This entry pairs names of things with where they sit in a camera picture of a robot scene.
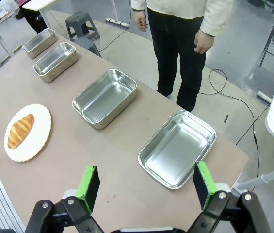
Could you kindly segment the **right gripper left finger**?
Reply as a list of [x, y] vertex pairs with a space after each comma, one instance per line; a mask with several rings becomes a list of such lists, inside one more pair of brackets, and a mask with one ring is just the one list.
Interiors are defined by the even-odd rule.
[[76, 194], [55, 204], [49, 200], [35, 204], [26, 232], [62, 233], [66, 227], [75, 227], [80, 233], [102, 233], [102, 228], [91, 216], [99, 186], [97, 167], [88, 166]]

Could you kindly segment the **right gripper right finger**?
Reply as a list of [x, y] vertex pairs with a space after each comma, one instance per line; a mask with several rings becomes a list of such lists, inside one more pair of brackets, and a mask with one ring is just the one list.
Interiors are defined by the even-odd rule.
[[244, 192], [235, 196], [219, 190], [205, 162], [194, 164], [193, 183], [202, 212], [188, 229], [189, 233], [212, 233], [221, 221], [237, 233], [269, 233], [270, 226], [257, 195]]

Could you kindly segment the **person's right hand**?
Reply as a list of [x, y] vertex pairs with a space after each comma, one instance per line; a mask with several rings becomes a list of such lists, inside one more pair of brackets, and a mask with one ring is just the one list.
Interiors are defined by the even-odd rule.
[[134, 11], [133, 17], [137, 28], [142, 32], [146, 32], [148, 24], [146, 22], [145, 11]]

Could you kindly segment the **person's left hand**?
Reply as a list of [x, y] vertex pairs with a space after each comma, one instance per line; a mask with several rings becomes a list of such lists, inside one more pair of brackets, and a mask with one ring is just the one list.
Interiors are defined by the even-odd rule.
[[199, 54], [206, 53], [214, 44], [214, 36], [208, 35], [201, 30], [198, 30], [194, 39], [194, 51]]

